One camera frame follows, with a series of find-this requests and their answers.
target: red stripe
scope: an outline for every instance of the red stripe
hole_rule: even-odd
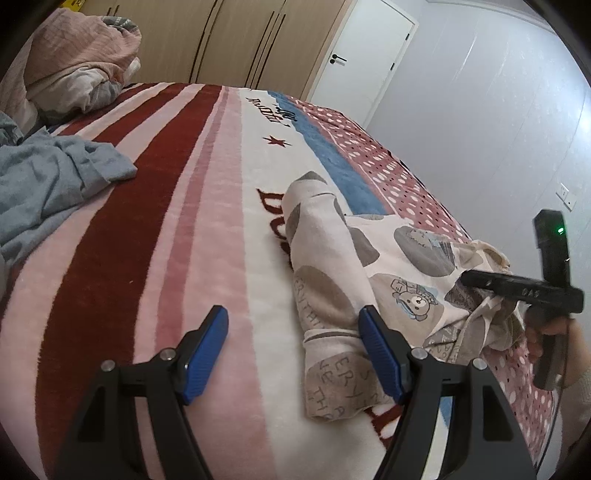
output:
[[[136,161],[91,221],[48,320],[37,375],[41,458],[51,478],[68,425],[101,361],[133,360],[135,321],[152,252],[178,177],[221,87],[203,87]]]
[[[112,104],[97,110],[96,112],[92,112],[90,114],[82,116],[79,120],[75,120],[70,125],[68,125],[64,130],[60,132],[60,135],[76,135],[80,130],[82,130],[87,125],[90,125],[95,120],[98,120],[100,117],[109,113],[113,108],[120,105],[128,98],[133,97],[136,93],[142,92],[150,87],[156,85],[155,83],[144,83],[143,85],[137,85],[130,89],[127,89],[121,95],[117,97],[117,100],[114,101]]]
[[[164,275],[164,283],[158,301],[158,326],[156,327],[156,349],[175,345],[183,330],[183,297],[191,261],[191,246],[195,232],[195,221],[201,206],[203,185],[212,160],[215,139],[220,130],[222,116],[228,102],[228,90],[222,94],[220,106],[213,116],[211,128],[203,141],[197,165],[189,179],[187,194],[178,217],[173,247]]]
[[[93,141],[118,145],[129,132],[144,123],[146,119],[176,97],[186,86],[184,83],[173,83],[167,86],[151,99],[146,100],[139,107],[125,114],[114,124],[109,125]]]

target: striped blanket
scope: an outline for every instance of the striped blanket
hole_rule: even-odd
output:
[[[281,198],[314,170],[338,189],[346,214],[400,215],[467,241],[445,208],[343,115],[275,93],[136,85],[56,134],[112,142],[138,174],[47,238],[1,306],[0,422],[39,478],[51,477],[104,359],[146,361],[216,303],[229,310],[229,336],[204,395],[186,410],[215,478],[372,478],[400,408],[329,424],[305,417]],[[550,396],[532,386],[524,345],[486,355],[535,457]],[[426,478],[438,474],[449,402],[439,416]],[[143,400],[138,417],[149,472],[161,479]]]

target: door handle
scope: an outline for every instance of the door handle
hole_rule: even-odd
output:
[[[332,54],[332,58],[330,59],[331,63],[336,62],[336,59],[339,59],[341,61],[347,61],[347,59],[344,59],[343,57],[339,57],[336,53]]]

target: wardrobe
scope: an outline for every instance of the wardrobe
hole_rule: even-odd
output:
[[[213,83],[305,96],[352,0],[86,0],[139,26],[135,82]]]

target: crumpled fabric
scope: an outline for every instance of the crumpled fabric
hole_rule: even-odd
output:
[[[45,128],[25,140],[0,112],[0,298],[15,263],[83,202],[136,172],[111,144],[52,137]]]
[[[336,195],[308,172],[282,200],[304,330],[309,417],[337,420],[393,403],[359,337],[358,316],[374,305],[412,347],[467,365],[486,346],[504,351],[522,336],[517,303],[466,288],[462,272],[510,273],[494,247],[461,244],[398,215],[345,216]]]

